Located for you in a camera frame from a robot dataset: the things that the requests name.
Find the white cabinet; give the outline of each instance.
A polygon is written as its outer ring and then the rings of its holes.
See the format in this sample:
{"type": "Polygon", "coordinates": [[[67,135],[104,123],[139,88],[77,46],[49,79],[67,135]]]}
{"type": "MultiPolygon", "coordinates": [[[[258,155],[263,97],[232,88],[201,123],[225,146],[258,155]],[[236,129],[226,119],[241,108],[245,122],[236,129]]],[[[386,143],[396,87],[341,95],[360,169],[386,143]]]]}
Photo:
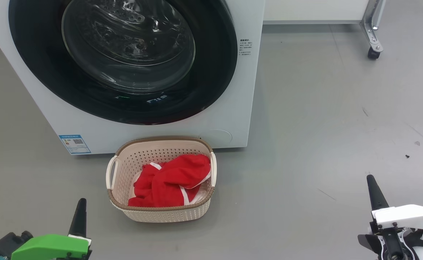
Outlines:
{"type": "Polygon", "coordinates": [[[360,21],[368,0],[266,0],[265,23],[360,21]]]}

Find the basket handle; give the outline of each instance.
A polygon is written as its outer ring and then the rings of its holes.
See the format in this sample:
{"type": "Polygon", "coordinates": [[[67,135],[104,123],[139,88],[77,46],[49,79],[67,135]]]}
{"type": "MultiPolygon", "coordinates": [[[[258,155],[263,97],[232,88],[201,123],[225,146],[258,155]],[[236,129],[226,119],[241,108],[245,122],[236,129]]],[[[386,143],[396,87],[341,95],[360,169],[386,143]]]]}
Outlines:
{"type": "Polygon", "coordinates": [[[216,171],[217,171],[217,165],[216,165],[216,156],[215,153],[211,152],[211,157],[213,158],[213,162],[211,163],[211,186],[215,187],[216,185],[216,171]]]}
{"type": "Polygon", "coordinates": [[[114,189],[114,183],[115,183],[115,177],[117,176],[117,167],[119,166],[119,160],[117,160],[118,156],[115,155],[110,161],[109,165],[107,165],[106,170],[106,187],[108,190],[114,189]],[[110,181],[110,174],[112,173],[112,166],[114,166],[115,162],[115,168],[114,168],[114,176],[112,177],[112,183],[110,181]]]}

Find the washing machine door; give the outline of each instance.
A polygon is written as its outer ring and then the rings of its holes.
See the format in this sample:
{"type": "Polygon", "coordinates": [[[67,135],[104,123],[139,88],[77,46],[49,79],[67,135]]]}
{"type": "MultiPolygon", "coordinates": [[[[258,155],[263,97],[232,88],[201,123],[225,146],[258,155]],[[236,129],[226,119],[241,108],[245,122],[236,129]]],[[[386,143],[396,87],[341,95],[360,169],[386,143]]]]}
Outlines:
{"type": "Polygon", "coordinates": [[[32,73],[108,120],[190,117],[228,87],[237,61],[220,0],[10,0],[12,38],[32,73]]]}

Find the grey floor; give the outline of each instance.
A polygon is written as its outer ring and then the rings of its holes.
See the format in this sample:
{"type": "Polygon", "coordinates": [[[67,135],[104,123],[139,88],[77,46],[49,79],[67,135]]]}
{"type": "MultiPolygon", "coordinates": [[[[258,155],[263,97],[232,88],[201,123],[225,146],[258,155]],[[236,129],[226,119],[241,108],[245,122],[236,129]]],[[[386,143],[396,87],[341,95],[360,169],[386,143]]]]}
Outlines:
{"type": "Polygon", "coordinates": [[[370,61],[356,25],[265,27],[249,145],[218,153],[208,213],[179,224],[115,209],[110,155],[69,155],[0,51],[0,238],[66,234],[85,197],[93,260],[376,259],[366,175],[423,205],[423,0],[389,0],[378,36],[370,61]]]}

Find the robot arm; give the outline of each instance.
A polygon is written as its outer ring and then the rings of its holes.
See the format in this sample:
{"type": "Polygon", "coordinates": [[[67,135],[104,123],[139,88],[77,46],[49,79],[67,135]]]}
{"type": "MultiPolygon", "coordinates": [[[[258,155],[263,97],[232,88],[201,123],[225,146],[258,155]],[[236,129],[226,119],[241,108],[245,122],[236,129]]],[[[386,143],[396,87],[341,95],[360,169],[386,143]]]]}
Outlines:
{"type": "Polygon", "coordinates": [[[389,207],[372,175],[367,176],[372,219],[371,234],[359,235],[359,243],[379,260],[423,260],[423,206],[389,207]]]}
{"type": "Polygon", "coordinates": [[[91,239],[86,237],[86,199],[78,201],[67,236],[48,234],[33,237],[30,232],[0,239],[0,260],[88,260],[91,239]]]}

